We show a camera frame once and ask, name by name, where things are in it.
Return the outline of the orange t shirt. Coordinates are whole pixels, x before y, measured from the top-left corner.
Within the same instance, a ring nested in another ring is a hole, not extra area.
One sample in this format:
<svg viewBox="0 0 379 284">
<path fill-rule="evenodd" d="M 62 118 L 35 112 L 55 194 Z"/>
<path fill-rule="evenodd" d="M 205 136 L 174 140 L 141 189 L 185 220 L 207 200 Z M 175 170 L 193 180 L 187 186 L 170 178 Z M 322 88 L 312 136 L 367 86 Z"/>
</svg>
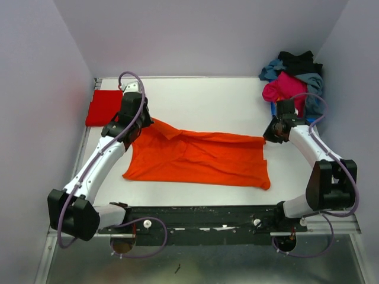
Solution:
<svg viewBox="0 0 379 284">
<path fill-rule="evenodd" d="M 132 144 L 131 162 L 123 178 L 266 191 L 271 183 L 264 145 L 262 137 L 180 130 L 154 120 Z"/>
</svg>

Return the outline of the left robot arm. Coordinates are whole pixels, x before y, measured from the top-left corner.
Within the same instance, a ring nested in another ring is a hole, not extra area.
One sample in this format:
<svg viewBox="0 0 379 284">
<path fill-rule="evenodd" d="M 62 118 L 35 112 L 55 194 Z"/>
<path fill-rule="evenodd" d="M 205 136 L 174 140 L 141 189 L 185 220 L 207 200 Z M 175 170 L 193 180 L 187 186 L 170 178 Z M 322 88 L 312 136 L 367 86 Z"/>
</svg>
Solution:
<svg viewBox="0 0 379 284">
<path fill-rule="evenodd" d="M 83 241 L 107 227 L 119 234 L 128 232 L 131 219 L 126 215 L 127 205 L 94 206 L 94 201 L 110 170 L 142 129 L 152 123 L 145 95 L 140 91 L 125 91 L 120 111 L 102 129 L 89 160 L 62 190 L 54 189 L 49 193 L 47 203 L 52 229 Z"/>
</svg>

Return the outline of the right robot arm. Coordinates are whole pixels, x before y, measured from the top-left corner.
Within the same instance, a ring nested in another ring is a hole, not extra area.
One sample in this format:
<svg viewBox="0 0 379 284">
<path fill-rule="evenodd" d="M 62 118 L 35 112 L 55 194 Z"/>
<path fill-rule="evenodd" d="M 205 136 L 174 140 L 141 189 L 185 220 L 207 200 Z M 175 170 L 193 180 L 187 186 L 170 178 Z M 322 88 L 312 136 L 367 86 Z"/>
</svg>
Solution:
<svg viewBox="0 0 379 284">
<path fill-rule="evenodd" d="M 276 114 L 264 132 L 272 143 L 291 142 L 312 167 L 305 193 L 292 200 L 280 202 L 280 213 L 272 217 L 274 228 L 287 231 L 294 218 L 328 214 L 345 218 L 359 205 L 356 176 L 358 167 L 332 151 L 315 133 L 314 124 L 296 114 L 294 101 L 277 101 Z"/>
</svg>

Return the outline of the folded red t shirt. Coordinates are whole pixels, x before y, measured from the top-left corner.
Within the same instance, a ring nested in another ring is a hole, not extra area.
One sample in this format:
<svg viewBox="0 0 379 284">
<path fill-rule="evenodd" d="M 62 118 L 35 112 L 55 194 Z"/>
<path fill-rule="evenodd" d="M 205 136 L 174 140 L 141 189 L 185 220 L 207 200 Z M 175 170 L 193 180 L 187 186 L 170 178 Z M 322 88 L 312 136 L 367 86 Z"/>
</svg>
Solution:
<svg viewBox="0 0 379 284">
<path fill-rule="evenodd" d="M 87 127 L 107 125 L 120 110 L 122 97 L 121 91 L 95 90 L 89 104 L 85 125 Z"/>
</svg>

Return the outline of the blue plastic bin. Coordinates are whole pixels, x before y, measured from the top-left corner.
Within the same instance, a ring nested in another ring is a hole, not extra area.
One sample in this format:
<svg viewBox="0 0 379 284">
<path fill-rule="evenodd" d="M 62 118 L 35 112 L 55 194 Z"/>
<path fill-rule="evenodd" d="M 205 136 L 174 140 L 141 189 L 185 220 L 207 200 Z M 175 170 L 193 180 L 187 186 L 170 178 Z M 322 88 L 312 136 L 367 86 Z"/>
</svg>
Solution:
<svg viewBox="0 0 379 284">
<path fill-rule="evenodd" d="M 310 125 L 322 117 L 322 114 L 308 114 L 305 109 L 300 112 L 292 99 L 271 102 L 270 106 L 271 114 L 277 121 L 292 121 L 293 123 Z"/>
</svg>

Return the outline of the grey blue t shirt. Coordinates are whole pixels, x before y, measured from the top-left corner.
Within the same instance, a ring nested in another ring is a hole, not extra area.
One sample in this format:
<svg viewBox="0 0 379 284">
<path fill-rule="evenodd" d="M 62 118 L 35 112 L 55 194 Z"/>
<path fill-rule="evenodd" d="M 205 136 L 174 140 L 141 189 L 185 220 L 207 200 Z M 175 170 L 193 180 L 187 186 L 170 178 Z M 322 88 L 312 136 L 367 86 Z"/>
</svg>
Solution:
<svg viewBox="0 0 379 284">
<path fill-rule="evenodd" d="M 285 71 L 285 67 L 282 64 L 282 61 L 276 59 L 271 61 L 267 66 L 265 66 L 261 70 L 261 73 L 259 74 L 258 78 L 260 80 L 267 81 L 268 83 L 270 83 L 273 80 L 278 79 L 278 76 L 282 72 L 288 74 Z M 300 93 L 298 95 L 293 96 L 295 106 L 299 109 L 300 112 L 302 112 L 303 109 L 305 109 L 308 114 L 322 114 L 323 110 L 319 106 L 319 100 L 309 95 L 310 93 L 314 93 L 318 96 L 322 96 L 322 90 L 324 85 L 322 76 L 317 73 L 306 73 L 294 77 L 307 85 L 306 93 Z"/>
</svg>

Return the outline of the magenta t shirt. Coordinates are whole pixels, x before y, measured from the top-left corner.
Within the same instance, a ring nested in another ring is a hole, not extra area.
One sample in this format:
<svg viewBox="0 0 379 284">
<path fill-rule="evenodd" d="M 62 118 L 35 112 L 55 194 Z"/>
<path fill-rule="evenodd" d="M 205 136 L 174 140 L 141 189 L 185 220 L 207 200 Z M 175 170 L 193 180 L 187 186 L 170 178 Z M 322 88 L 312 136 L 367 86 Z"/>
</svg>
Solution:
<svg viewBox="0 0 379 284">
<path fill-rule="evenodd" d="M 283 99 L 291 99 L 293 96 L 307 92 L 307 85 L 295 78 L 282 72 L 278 79 L 265 85 L 262 97 L 267 102 L 277 102 Z"/>
</svg>

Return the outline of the black t shirt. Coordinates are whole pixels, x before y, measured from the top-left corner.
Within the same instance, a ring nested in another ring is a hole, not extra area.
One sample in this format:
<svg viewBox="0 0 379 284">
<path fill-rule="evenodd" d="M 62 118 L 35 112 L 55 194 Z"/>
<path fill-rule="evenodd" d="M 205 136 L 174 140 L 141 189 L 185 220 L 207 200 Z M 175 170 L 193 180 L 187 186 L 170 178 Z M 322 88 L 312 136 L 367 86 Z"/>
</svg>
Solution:
<svg viewBox="0 0 379 284">
<path fill-rule="evenodd" d="M 306 73 L 322 74 L 321 63 L 315 63 L 313 53 L 309 50 L 298 56 L 295 56 L 287 51 L 281 51 L 278 55 L 278 60 L 282 61 L 285 71 L 289 75 L 297 76 Z"/>
</svg>

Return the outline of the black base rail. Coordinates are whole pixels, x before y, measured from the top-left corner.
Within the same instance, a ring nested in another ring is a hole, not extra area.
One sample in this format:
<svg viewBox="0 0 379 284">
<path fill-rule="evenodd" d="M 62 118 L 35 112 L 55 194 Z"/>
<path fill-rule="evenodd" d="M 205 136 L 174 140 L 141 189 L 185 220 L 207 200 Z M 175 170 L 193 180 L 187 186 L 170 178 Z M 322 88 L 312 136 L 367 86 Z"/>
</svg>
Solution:
<svg viewBox="0 0 379 284">
<path fill-rule="evenodd" d="M 93 207 L 74 220 L 74 212 L 63 223 L 63 232 L 89 241 L 96 233 L 119 238 L 132 232 L 136 221 L 138 246 L 212 246 L 254 244 L 268 246 L 271 234 L 304 233 L 308 230 L 298 218 L 287 218 L 279 206 L 116 206 L 120 225 L 101 225 Z"/>
</svg>

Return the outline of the aluminium frame profile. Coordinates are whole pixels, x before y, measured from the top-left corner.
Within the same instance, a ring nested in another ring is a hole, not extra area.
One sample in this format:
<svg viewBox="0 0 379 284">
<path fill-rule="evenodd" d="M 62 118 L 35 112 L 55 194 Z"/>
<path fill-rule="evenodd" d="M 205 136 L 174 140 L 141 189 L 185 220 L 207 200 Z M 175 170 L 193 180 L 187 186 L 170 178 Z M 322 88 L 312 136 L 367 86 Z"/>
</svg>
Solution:
<svg viewBox="0 0 379 284">
<path fill-rule="evenodd" d="M 84 109 L 84 114 L 82 116 L 82 120 L 81 120 L 81 123 L 79 125 L 80 126 L 80 132 L 79 132 L 80 133 L 80 136 L 79 136 L 80 140 L 77 144 L 76 150 L 73 152 L 75 154 L 75 159 L 74 159 L 73 165 L 69 168 L 70 171 L 69 171 L 68 180 L 65 180 L 65 182 L 63 183 L 63 186 L 60 186 L 60 187 L 54 186 L 54 187 L 52 187 L 52 189 L 62 190 L 63 187 L 65 186 L 65 184 L 67 184 L 68 181 L 70 181 L 73 178 L 73 176 L 78 171 L 80 171 L 81 163 L 83 161 L 83 153 L 85 151 L 85 145 L 88 141 L 88 130 L 87 130 L 87 126 L 85 125 L 85 120 L 86 120 L 87 115 L 88 115 L 89 104 L 92 101 L 94 90 L 98 89 L 101 86 L 102 79 L 101 78 L 93 78 L 92 81 L 93 81 L 93 86 L 91 87 L 91 89 L 89 91 L 89 102 L 88 102 L 88 105 Z"/>
</svg>

